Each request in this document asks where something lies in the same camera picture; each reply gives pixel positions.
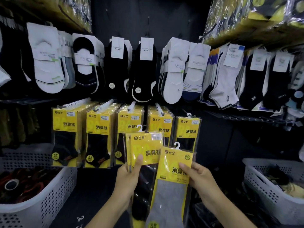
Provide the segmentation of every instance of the hanging sock package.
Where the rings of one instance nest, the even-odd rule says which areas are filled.
[[[134,228],[144,227],[148,216],[159,155],[164,144],[163,132],[137,132],[124,134],[125,157],[129,171],[138,155],[143,155],[138,184],[134,191],[130,221]]]
[[[174,142],[179,142],[181,149],[196,152],[200,124],[200,118],[176,117]]]
[[[114,165],[125,163],[123,133],[139,131],[137,125],[143,124],[144,107],[139,105],[124,105],[119,109],[117,120],[117,138],[114,149]]]
[[[53,108],[53,166],[79,167],[85,146],[86,112],[96,103],[90,98]]]
[[[191,167],[195,154],[162,147],[156,181],[145,228],[186,227],[190,205],[189,176],[179,163]]]
[[[160,111],[155,106],[148,106],[148,131],[164,132],[165,145],[172,145],[174,115],[167,107],[162,107]]]
[[[87,113],[86,168],[109,168],[116,136],[118,103],[97,105]]]

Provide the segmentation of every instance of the white plastic basket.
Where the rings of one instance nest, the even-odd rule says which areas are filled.
[[[278,165],[294,181],[304,182],[304,164],[259,158],[244,158],[243,163],[246,165],[245,183],[258,193],[262,206],[284,225],[304,225],[304,199],[287,195],[264,176],[270,166]]]
[[[51,168],[52,144],[3,149],[0,172],[15,168]],[[0,204],[0,228],[48,228],[76,186],[77,168],[64,167],[35,197],[17,204]]]

